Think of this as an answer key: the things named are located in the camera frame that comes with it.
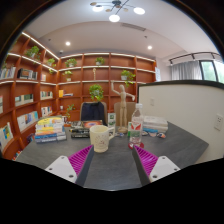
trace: white wall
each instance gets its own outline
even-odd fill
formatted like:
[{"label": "white wall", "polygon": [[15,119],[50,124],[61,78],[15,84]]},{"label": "white wall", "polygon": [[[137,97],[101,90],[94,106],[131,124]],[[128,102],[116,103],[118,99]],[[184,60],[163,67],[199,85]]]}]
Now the white wall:
[{"label": "white wall", "polygon": [[172,80],[170,66],[166,66],[161,58],[156,58],[157,68],[160,69],[161,81]]},{"label": "white wall", "polygon": [[[150,105],[151,97],[154,106]],[[214,128],[216,114],[224,116],[223,99],[224,90],[202,85],[170,84],[139,89],[144,115],[165,117],[209,144],[196,163],[224,155],[224,123],[221,131]]]}]

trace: bookshelf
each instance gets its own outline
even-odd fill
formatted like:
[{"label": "bookshelf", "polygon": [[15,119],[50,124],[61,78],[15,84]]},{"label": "bookshelf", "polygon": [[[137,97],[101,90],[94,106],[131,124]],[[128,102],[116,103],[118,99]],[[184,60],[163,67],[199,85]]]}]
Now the bookshelf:
[{"label": "bookshelf", "polygon": [[[40,49],[40,60],[29,58],[25,55],[27,49],[37,46]],[[103,57],[105,63],[96,66],[95,59]],[[49,66],[47,61],[54,58],[55,67]],[[66,67],[65,62],[75,58],[75,67]],[[68,119],[80,119],[80,106],[83,102],[91,102],[89,87],[93,84],[100,84],[104,90],[104,99],[107,104],[108,113],[114,112],[114,104],[120,102],[120,97],[111,90],[111,80],[114,80],[114,89],[120,92],[119,86],[125,85],[121,80],[120,73],[123,69],[134,74],[134,84],[125,87],[125,91],[135,95],[137,102],[138,84],[155,81],[156,61],[136,55],[122,53],[99,52],[80,53],[57,57],[49,49],[29,34],[22,33],[11,47],[6,58],[7,67],[16,67],[13,78],[0,80],[0,96],[3,96],[3,113],[0,114],[0,127],[7,121],[10,122],[13,132],[13,139],[7,144],[2,154],[5,159],[12,159],[17,151],[22,151],[28,144],[27,136],[35,133],[35,124],[32,123],[23,131],[20,131],[17,117],[37,111],[38,118],[42,116],[41,108],[51,107],[51,115],[65,115],[68,105],[74,104],[75,110],[70,111],[71,117]],[[19,69],[32,70],[37,73],[36,80],[17,78]],[[71,71],[71,81],[67,81],[65,71]],[[59,90],[65,93],[72,93],[72,96],[59,97]],[[52,98],[43,99],[40,92],[52,92]],[[15,106],[15,97],[20,95],[33,94],[33,102]],[[131,97],[126,98],[127,102],[132,102]]]}]

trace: gray table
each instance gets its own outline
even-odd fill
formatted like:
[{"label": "gray table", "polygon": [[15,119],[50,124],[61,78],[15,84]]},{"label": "gray table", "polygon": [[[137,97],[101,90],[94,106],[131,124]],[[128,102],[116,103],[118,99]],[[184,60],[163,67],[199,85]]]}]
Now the gray table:
[{"label": "gray table", "polygon": [[[70,156],[90,145],[89,138],[71,138],[65,128],[66,141],[36,144],[31,142],[17,162],[47,168],[59,156]],[[84,187],[101,190],[125,190],[141,187],[128,137],[114,137],[104,153],[94,152]],[[143,136],[144,149],[156,156],[167,156],[180,169],[193,165],[208,147],[208,143],[191,133],[168,123],[166,138]]]}]

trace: potted plant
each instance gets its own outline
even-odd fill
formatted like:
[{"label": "potted plant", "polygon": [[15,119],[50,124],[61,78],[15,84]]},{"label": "potted plant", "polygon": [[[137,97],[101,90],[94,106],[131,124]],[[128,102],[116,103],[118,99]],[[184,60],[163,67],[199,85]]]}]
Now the potted plant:
[{"label": "potted plant", "polygon": [[104,64],[105,60],[102,57],[98,57],[96,58],[95,62],[96,62],[96,65],[100,66]]},{"label": "potted plant", "polygon": [[71,71],[65,71],[65,73],[62,73],[62,75],[67,75],[67,82],[71,81],[71,75],[72,75]]},{"label": "potted plant", "polygon": [[53,74],[55,71],[54,70],[52,70],[51,68],[49,68],[49,73],[50,74]]},{"label": "potted plant", "polygon": [[52,67],[55,67],[56,66],[56,64],[54,64],[54,62],[55,62],[55,59],[54,58],[50,58],[50,59],[47,60],[47,64],[49,66],[52,66]]},{"label": "potted plant", "polygon": [[132,80],[134,79],[135,74],[130,71],[123,70],[121,72],[121,80],[125,80],[126,87],[129,87],[129,84],[133,84]]},{"label": "potted plant", "polygon": [[36,56],[36,59],[40,60],[41,53],[39,53],[39,50],[40,49],[37,46],[33,46],[26,51],[25,55],[31,58],[34,58]]},{"label": "potted plant", "polygon": [[65,62],[66,67],[75,67],[77,64],[77,61],[75,58],[70,58]]},{"label": "potted plant", "polygon": [[91,99],[97,101],[101,101],[103,99],[103,88],[99,84],[94,84],[89,87],[89,93],[91,95]]},{"label": "potted plant", "polygon": [[68,118],[71,117],[71,116],[70,116],[70,113],[69,113],[71,110],[75,110],[74,104],[72,104],[72,105],[68,105],[68,107],[67,107],[67,109],[66,109],[66,114],[65,114],[66,117],[68,117]]}]

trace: plastic bottle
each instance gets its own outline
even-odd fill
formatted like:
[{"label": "plastic bottle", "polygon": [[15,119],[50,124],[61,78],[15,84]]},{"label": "plastic bottle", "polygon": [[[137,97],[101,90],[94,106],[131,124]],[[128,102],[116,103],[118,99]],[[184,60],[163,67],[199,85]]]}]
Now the plastic bottle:
[{"label": "plastic bottle", "polygon": [[142,141],[142,126],[143,126],[143,114],[142,114],[142,104],[136,103],[135,111],[132,114],[131,119],[131,131],[129,143],[133,145],[140,146]]}]

